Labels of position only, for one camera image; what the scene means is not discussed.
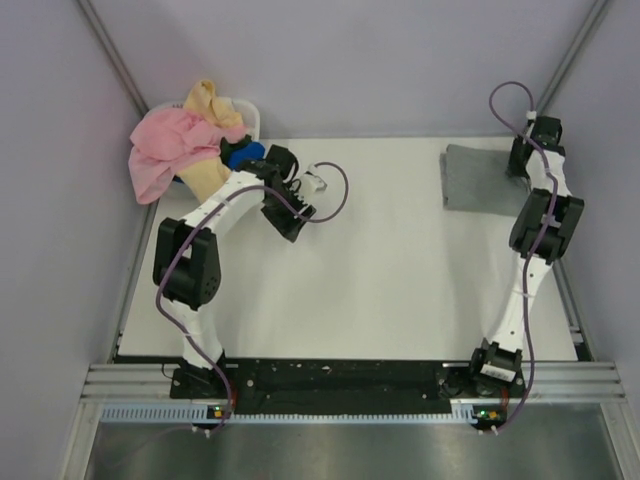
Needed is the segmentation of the grey t shirt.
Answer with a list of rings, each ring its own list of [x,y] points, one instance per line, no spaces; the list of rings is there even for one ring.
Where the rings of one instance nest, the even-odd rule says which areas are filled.
[[[517,217],[529,186],[507,174],[508,160],[507,151],[449,144],[439,159],[444,208]]]

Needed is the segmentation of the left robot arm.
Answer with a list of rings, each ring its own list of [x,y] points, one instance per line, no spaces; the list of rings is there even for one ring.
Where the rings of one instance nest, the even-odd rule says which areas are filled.
[[[183,334],[182,357],[196,368],[191,381],[205,396],[220,394],[227,382],[225,370],[215,365],[224,354],[213,320],[222,282],[218,243],[256,207],[282,237],[294,242],[303,219],[316,213],[311,198],[327,188],[314,167],[292,178],[297,167],[296,157],[275,145],[264,159],[239,161],[198,208],[159,225],[152,271],[157,307]]]

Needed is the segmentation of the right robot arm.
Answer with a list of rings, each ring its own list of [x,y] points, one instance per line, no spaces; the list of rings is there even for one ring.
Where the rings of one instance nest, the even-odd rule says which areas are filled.
[[[481,396],[522,381],[536,294],[554,262],[567,251],[584,211],[585,202],[567,185],[561,136],[558,118],[529,111],[525,133],[512,145],[508,172],[527,180],[530,193],[509,236],[516,260],[506,304],[497,327],[473,352],[466,372],[469,388]]]

